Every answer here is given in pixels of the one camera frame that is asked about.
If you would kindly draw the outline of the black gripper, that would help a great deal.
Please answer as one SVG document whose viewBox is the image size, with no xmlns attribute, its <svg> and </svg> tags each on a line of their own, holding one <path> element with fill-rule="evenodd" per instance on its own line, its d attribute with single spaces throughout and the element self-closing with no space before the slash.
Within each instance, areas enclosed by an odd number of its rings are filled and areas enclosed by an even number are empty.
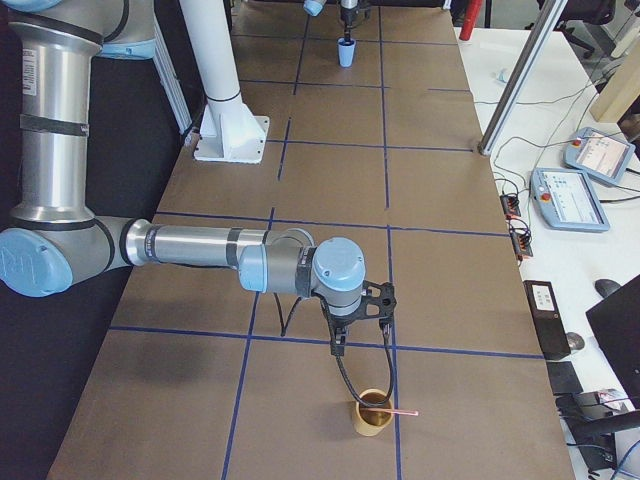
<svg viewBox="0 0 640 480">
<path fill-rule="evenodd" d="M 366 18 L 370 16 L 370 3 L 366 0 L 340 0 L 340 19 L 344 24 L 343 43 L 351 44 L 351 26 L 353 26 L 360 13 Z"/>
<path fill-rule="evenodd" d="M 354 314 L 338 316 L 330 311 L 329 304 L 323 303 L 323 315 L 329 330 L 330 353 L 332 356 L 343 356 L 349 326 L 358 321 Z"/>
</svg>

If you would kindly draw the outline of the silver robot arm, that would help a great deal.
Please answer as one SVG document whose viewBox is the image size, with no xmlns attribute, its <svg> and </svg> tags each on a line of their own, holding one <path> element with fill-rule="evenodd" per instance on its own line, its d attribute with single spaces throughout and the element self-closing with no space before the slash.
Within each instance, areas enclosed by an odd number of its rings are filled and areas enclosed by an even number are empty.
<svg viewBox="0 0 640 480">
<path fill-rule="evenodd" d="M 231 213 L 272 196 L 264 168 L 199 164 L 177 185 L 178 147 L 149 62 L 104 46 L 153 38 L 151 1 L 6 1 L 1 6 L 1 228 L 58 250 L 74 286 L 34 298 L 1 291 L 1 369 L 88 363 L 131 274 L 127 228 L 163 193 Z"/>
<path fill-rule="evenodd" d="M 322 12 L 326 3 L 326 0 L 305 0 L 303 9 L 309 16 L 316 17 Z M 371 5 L 368 1 L 358 0 L 339 0 L 336 4 L 343 27 L 343 35 L 339 43 L 346 46 L 354 45 L 352 31 L 370 19 Z"/>
</svg>

